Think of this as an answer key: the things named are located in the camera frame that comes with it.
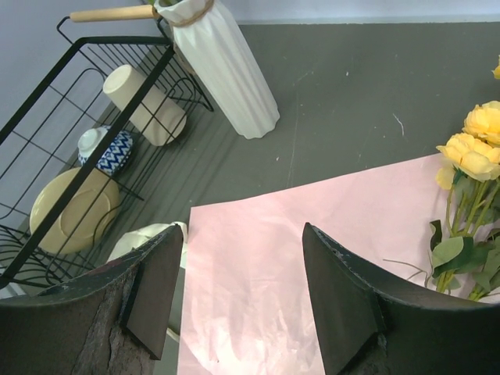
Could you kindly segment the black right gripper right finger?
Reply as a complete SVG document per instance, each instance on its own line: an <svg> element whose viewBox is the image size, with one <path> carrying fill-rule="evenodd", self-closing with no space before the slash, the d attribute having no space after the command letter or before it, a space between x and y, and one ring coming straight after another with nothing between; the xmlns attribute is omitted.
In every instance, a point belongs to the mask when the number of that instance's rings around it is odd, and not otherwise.
<svg viewBox="0 0 500 375"><path fill-rule="evenodd" d="M326 373L498 373L498 305L397 277L311 224L302 247Z"/></svg>

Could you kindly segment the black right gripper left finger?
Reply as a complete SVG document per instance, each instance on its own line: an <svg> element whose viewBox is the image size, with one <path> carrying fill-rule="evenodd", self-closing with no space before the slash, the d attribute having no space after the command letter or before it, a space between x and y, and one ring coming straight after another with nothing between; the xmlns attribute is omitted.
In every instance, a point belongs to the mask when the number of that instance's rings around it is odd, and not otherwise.
<svg viewBox="0 0 500 375"><path fill-rule="evenodd" d="M167 227L65 283L1 301L3 374L151 374L161 359L184 235Z"/></svg>

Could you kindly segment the yellow rose stem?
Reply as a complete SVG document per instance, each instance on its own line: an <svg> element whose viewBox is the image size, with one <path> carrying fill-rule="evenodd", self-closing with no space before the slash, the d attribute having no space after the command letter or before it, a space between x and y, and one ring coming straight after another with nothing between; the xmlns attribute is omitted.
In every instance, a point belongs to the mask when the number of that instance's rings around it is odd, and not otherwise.
<svg viewBox="0 0 500 375"><path fill-rule="evenodd" d="M473 302L499 301L499 101L476 104L460 132L437 150L435 175L446 193L445 217L430 222L427 267L413 265L423 284L451 294L469 280Z"/></svg>

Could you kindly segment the pink wrapping paper sheet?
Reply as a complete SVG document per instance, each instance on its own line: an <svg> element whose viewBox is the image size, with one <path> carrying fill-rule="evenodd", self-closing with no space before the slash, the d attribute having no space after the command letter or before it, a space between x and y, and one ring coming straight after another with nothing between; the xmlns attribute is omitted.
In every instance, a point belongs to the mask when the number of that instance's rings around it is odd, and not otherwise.
<svg viewBox="0 0 500 375"><path fill-rule="evenodd" d="M193 208L180 374L328 374L302 247L311 224L350 252L423 287L429 223L445 194L426 156L235 202Z"/></svg>

